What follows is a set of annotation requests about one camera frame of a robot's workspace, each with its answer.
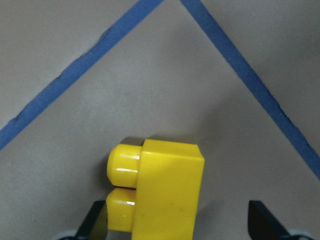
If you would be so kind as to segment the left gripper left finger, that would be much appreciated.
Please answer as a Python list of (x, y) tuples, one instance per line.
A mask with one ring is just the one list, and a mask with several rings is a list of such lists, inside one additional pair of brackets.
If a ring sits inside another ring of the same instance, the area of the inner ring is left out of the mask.
[(95, 201), (78, 228), (76, 240), (105, 240), (108, 233), (107, 205), (105, 200)]

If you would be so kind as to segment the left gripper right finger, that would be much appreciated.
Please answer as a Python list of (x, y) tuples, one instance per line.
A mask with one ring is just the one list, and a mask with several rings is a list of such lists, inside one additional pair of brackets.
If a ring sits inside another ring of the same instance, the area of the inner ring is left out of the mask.
[(259, 200), (248, 204), (248, 234), (252, 240), (289, 240), (291, 235)]

